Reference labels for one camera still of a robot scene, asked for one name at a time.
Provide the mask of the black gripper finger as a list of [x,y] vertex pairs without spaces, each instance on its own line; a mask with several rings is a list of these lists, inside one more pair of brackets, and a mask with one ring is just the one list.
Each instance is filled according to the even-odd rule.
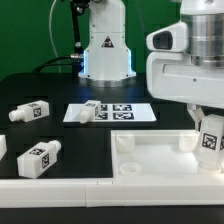
[[187,111],[194,121],[195,130],[198,131],[200,129],[200,122],[202,121],[202,118],[204,117],[204,112],[201,106],[196,104],[188,104]]

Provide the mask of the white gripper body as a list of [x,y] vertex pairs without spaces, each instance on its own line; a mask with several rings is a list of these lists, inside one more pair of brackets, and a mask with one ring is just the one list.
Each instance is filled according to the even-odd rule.
[[224,109],[224,69],[194,66],[184,53],[151,53],[146,80],[154,98]]

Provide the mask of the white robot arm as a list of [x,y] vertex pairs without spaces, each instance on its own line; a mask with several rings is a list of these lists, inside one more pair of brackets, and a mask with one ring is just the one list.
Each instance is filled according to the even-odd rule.
[[[125,43],[122,0],[70,0],[74,16],[90,10],[90,42],[75,37],[78,77],[97,87],[116,87],[136,76]],[[224,109],[224,0],[181,0],[180,20],[146,37],[149,93],[186,103],[195,121],[203,106]]]

